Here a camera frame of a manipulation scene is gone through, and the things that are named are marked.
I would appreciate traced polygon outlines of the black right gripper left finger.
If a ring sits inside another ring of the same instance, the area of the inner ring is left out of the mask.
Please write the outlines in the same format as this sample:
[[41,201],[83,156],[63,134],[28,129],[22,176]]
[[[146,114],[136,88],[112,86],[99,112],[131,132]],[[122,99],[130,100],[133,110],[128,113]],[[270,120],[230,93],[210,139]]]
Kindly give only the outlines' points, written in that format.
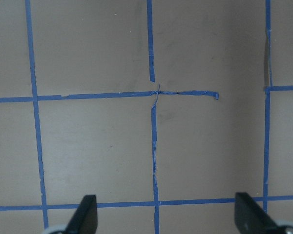
[[98,227],[95,195],[85,195],[69,221],[66,234],[95,234]]

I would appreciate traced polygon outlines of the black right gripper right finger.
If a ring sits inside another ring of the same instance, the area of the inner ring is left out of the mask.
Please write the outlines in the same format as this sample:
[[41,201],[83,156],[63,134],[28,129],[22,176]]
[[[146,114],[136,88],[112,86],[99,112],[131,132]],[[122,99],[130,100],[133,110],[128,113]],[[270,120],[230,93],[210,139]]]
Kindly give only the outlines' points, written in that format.
[[234,223],[240,234],[287,234],[246,192],[235,193]]

